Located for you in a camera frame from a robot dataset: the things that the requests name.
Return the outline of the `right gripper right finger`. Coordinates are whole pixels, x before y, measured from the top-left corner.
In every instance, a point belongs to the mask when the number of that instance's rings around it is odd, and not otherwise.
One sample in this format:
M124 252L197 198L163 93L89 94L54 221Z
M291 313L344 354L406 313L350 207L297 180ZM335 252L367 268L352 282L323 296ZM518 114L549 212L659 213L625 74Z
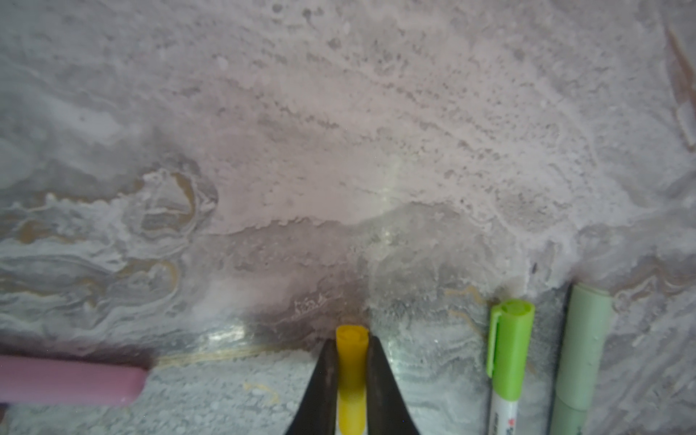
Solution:
M367 350L366 417L369 435L420 434L376 335L369 337Z

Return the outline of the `bright green pen cap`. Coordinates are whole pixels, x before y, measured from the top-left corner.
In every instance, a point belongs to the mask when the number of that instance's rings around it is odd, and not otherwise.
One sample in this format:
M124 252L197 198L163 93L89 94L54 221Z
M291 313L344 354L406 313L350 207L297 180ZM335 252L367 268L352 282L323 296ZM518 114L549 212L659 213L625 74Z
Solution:
M486 373L494 392L508 402L517 402L522 393L535 312L531 302L521 299L490 310Z

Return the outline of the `pink pen cap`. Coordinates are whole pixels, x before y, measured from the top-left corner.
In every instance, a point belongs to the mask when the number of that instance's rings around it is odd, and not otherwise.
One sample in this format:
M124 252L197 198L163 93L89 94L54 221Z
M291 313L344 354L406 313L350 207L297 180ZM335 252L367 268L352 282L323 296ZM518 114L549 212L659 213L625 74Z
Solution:
M1 402L123 407L142 393L148 372L139 367L1 357Z

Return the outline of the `pale green pen cap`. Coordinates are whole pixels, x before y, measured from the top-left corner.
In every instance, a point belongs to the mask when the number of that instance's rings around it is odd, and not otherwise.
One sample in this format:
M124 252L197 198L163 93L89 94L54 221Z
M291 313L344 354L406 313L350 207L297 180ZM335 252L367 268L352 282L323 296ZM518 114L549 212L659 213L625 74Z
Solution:
M585 413L590 408L614 318L613 298L585 284L572 286L565 316L555 407Z

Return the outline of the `pale green fountain pen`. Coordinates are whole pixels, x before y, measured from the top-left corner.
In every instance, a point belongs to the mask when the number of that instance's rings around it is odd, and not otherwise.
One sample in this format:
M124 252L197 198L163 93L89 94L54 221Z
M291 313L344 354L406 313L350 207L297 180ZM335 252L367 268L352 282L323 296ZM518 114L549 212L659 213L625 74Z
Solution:
M556 396L549 424L549 435L584 435L587 410L578 410Z

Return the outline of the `yellow pen cap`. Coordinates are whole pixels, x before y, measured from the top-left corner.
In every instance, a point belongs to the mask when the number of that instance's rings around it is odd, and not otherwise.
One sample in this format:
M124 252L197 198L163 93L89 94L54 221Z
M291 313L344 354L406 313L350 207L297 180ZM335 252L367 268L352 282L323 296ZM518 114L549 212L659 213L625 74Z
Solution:
M368 345L367 328L345 324L336 329L338 428L343 435L360 435L365 431Z

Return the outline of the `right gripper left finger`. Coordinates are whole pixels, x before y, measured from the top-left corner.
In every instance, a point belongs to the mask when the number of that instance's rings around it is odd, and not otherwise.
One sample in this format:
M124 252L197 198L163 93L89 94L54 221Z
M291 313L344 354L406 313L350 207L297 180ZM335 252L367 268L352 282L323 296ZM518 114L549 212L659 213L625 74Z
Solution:
M286 435L335 435L339 385L335 339L324 342L315 369Z

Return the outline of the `white pen green tip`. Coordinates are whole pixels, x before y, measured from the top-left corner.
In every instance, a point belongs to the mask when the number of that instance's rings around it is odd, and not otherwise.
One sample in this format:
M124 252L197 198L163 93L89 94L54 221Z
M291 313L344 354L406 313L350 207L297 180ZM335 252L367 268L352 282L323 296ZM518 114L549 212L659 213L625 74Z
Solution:
M518 401L491 393L487 435L515 435L517 433Z

